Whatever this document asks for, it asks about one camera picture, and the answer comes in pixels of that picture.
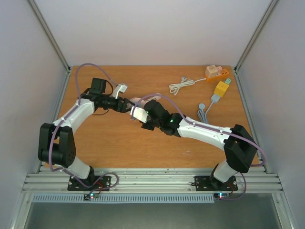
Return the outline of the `round beige power strip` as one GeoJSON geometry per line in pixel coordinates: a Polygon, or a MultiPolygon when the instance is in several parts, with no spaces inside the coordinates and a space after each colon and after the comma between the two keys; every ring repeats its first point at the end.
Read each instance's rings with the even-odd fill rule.
{"type": "Polygon", "coordinates": [[[139,102],[139,100],[140,100],[140,98],[138,98],[138,97],[133,97],[132,99],[130,99],[130,101],[131,101],[132,103],[137,104],[137,107],[143,108],[144,105],[145,105],[145,103],[146,103],[146,101],[145,101],[145,100],[141,100],[141,101],[139,102]]]}

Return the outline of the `yellow cube socket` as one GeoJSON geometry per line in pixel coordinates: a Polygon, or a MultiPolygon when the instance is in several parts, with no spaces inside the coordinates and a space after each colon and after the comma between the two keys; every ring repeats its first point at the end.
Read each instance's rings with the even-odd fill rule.
{"type": "Polygon", "coordinates": [[[223,97],[228,88],[229,88],[229,84],[227,84],[223,81],[220,81],[217,84],[213,93],[219,97],[223,97]]]}

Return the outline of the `green small plug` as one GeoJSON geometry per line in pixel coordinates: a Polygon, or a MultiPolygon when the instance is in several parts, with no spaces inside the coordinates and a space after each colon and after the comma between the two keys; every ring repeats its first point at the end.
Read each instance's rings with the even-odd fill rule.
{"type": "Polygon", "coordinates": [[[231,83],[231,79],[227,78],[227,79],[225,80],[225,83],[229,85],[229,84],[231,83]]]}

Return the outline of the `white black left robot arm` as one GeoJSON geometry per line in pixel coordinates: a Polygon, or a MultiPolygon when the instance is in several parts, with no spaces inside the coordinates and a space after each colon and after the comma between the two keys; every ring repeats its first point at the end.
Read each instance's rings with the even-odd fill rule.
{"type": "Polygon", "coordinates": [[[133,102],[119,96],[127,90],[126,84],[112,86],[112,92],[106,94],[108,84],[108,80],[93,78],[91,86],[78,93],[68,112],[53,123],[44,123],[40,127],[39,160],[47,163],[52,172],[63,171],[74,177],[85,190],[94,188],[97,180],[93,168],[76,156],[75,132],[99,108],[126,113],[133,106],[133,102]]]}

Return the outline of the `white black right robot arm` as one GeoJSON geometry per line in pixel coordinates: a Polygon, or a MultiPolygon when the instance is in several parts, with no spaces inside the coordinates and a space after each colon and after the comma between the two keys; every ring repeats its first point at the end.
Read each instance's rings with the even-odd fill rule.
{"type": "Polygon", "coordinates": [[[199,140],[224,151],[225,160],[215,166],[209,177],[214,190],[223,188],[236,173],[249,171],[257,149],[243,126],[229,128],[201,123],[179,113],[169,113],[156,100],[147,102],[143,108],[147,120],[142,128],[159,128],[166,135],[199,140]]]}

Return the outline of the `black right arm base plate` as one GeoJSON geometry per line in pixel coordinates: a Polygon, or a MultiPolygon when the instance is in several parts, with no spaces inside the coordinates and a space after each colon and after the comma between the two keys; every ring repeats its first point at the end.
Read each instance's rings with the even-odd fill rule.
{"type": "Polygon", "coordinates": [[[196,191],[237,191],[237,181],[235,176],[229,178],[225,183],[218,180],[212,182],[210,176],[195,176],[191,186],[195,187],[196,191]]]}

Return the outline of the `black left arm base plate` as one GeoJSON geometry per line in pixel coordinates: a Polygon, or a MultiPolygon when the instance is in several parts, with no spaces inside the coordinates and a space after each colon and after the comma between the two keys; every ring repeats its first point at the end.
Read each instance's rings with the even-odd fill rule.
{"type": "Polygon", "coordinates": [[[112,184],[111,176],[103,176],[99,178],[99,176],[89,175],[87,179],[77,180],[75,178],[70,177],[68,182],[68,191],[92,191],[92,190],[102,190],[109,191],[110,185],[112,184]]]}

